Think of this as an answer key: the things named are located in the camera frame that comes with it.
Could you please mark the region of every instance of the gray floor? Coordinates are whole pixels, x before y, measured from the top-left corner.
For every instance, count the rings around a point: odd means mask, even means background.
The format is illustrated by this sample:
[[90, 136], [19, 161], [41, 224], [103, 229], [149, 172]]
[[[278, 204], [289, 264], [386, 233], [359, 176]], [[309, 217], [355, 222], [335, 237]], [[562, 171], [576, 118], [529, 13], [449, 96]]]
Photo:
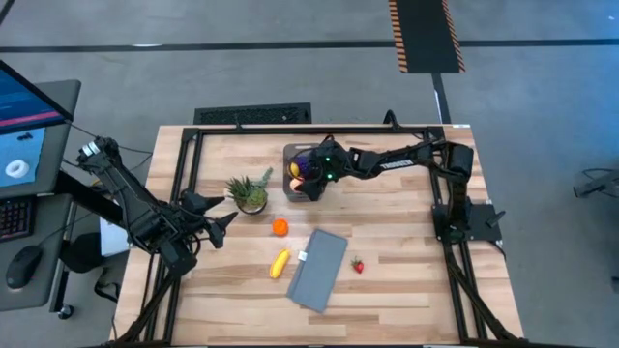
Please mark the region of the gray floor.
[[[461, 40], [619, 38], [613, 0], [453, 0], [450, 7]], [[16, 0], [0, 27], [0, 45], [390, 38], [387, 3], [377, 0]], [[619, 205], [572, 194], [584, 180], [580, 170], [619, 167], [619, 47], [462, 54], [467, 72], [443, 75], [445, 90], [453, 122], [473, 127], [493, 202], [508, 212], [501, 225], [526, 336], [619, 346], [619, 295], [610, 285], [619, 275]], [[159, 125], [187, 124], [203, 106], [311, 102], [315, 123], [375, 122], [387, 108], [402, 122], [438, 120], [429, 75], [400, 74], [389, 48], [0, 58], [33, 81], [80, 79], [75, 123], [142, 149], [153, 147]], [[66, 157], [88, 139], [72, 131]], [[129, 165], [140, 160], [124, 157]], [[117, 278], [123, 261], [112, 261]], [[82, 308], [73, 320], [58, 321], [46, 307], [0, 313], [0, 346], [105, 341], [114, 307], [92, 293], [97, 276], [71, 278], [68, 298]]]

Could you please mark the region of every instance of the computer mouse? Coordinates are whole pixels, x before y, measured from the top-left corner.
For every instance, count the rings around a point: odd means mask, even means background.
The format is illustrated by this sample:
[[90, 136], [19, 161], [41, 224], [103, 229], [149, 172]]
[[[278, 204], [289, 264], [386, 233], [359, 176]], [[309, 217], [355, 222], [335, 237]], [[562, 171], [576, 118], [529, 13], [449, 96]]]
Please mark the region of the computer mouse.
[[39, 246], [27, 246], [13, 258], [7, 269], [7, 285], [12, 289], [26, 286], [37, 269], [43, 250]]

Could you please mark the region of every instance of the gray cloth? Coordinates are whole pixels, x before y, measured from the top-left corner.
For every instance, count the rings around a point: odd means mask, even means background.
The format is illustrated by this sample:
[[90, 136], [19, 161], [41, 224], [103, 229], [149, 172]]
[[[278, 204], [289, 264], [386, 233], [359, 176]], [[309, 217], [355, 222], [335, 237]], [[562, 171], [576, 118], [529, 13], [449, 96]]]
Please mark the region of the gray cloth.
[[322, 313], [336, 284], [339, 266], [348, 241], [316, 229], [306, 247], [306, 261], [301, 261], [292, 277], [286, 296], [299, 305]]

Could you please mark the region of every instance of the banana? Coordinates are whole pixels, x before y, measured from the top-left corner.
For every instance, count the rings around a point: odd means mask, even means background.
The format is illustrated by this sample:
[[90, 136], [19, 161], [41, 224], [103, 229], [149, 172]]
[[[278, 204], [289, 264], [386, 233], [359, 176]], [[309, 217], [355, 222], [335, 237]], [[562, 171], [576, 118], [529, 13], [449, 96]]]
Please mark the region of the banana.
[[283, 267], [288, 262], [288, 258], [290, 258], [290, 250], [284, 249], [280, 251], [278, 257], [275, 258], [273, 264], [271, 264], [270, 276], [273, 279], [277, 279], [281, 276], [281, 272], [283, 271]]

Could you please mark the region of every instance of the desk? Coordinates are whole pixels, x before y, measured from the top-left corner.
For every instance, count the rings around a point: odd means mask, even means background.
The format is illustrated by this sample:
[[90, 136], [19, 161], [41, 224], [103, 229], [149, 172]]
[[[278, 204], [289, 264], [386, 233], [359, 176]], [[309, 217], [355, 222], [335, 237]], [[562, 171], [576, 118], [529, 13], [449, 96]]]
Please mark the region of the desk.
[[63, 233], [56, 233], [41, 245], [43, 256], [28, 285], [19, 290], [10, 289], [6, 285], [5, 273], [20, 250], [35, 246], [49, 233], [66, 225], [71, 202], [68, 194], [38, 198], [33, 235], [0, 244], [0, 311], [40, 306], [49, 300]]
[[[182, 131], [183, 127], [171, 126], [159, 131], [146, 187], [161, 200], [169, 199]], [[469, 128], [445, 126], [444, 132], [448, 140], [475, 148]], [[283, 146], [319, 142], [323, 137], [269, 134], [204, 138], [196, 186], [200, 194], [222, 195], [226, 180], [232, 176], [259, 178], [269, 166], [275, 171], [268, 185], [266, 210], [255, 217], [240, 214], [228, 227], [224, 247], [214, 250], [203, 245], [197, 266], [183, 278], [173, 344], [458, 343], [442, 248], [434, 237], [427, 169], [403, 168], [369, 181], [344, 178], [330, 184], [319, 202], [288, 202], [281, 190]], [[373, 151], [419, 141], [410, 134], [337, 134], [336, 140], [345, 148]], [[188, 158], [192, 157], [192, 144]], [[488, 199], [486, 184], [477, 153], [475, 156], [468, 193], [474, 202], [484, 202]], [[190, 165], [191, 161], [186, 161], [183, 188]], [[209, 216], [235, 210], [234, 203], [226, 199]], [[287, 237], [272, 235], [274, 218], [289, 221]], [[278, 252], [284, 247], [304, 249], [316, 227], [348, 239], [323, 315], [285, 297], [298, 265], [296, 257], [280, 279], [268, 276]], [[469, 245], [480, 295], [508, 330], [522, 335], [503, 256], [485, 242]], [[348, 266], [355, 256], [366, 264], [361, 275]], [[148, 260], [141, 250], [130, 253], [116, 309], [119, 333], [139, 313]], [[468, 331], [474, 336], [468, 300], [463, 299], [463, 303]], [[166, 305], [163, 301], [155, 338], [162, 336]]]
[[[74, 113], [81, 83], [77, 80], [38, 83], [44, 93], [58, 102], [67, 111]], [[41, 158], [37, 167], [35, 182], [0, 188], [0, 198], [22, 195], [50, 193], [54, 191], [60, 163], [65, 152], [69, 136], [69, 125], [48, 127], [41, 149]], [[49, 299], [52, 281], [55, 278], [56, 265], [60, 254], [63, 233], [56, 233], [41, 245], [43, 257], [37, 271], [28, 285], [19, 290], [11, 290], [5, 284], [5, 272], [9, 263], [23, 247], [37, 244], [47, 234], [61, 228], [67, 223], [71, 206], [68, 194], [37, 198], [35, 210], [34, 234], [27, 238], [0, 244], [0, 311], [28, 308], [44, 305]]]

